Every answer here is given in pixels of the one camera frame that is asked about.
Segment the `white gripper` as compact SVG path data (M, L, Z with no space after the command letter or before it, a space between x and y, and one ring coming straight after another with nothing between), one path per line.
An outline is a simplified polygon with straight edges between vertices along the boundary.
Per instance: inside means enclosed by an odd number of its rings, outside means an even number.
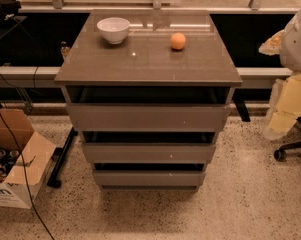
M283 34L284 31L280 30L268 38L259 47L259 52L268 56L278 55ZM275 81L269 106L268 131L271 134L287 134L301 116L301 73Z

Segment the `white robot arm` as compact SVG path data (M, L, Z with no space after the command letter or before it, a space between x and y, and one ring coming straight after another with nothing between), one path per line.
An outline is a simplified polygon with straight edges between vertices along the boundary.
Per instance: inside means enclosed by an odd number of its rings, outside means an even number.
M283 30L260 46L259 52L278 54L281 65L292 71L286 80L275 81L270 95L263 134L276 140L285 136L301 116L301 8Z

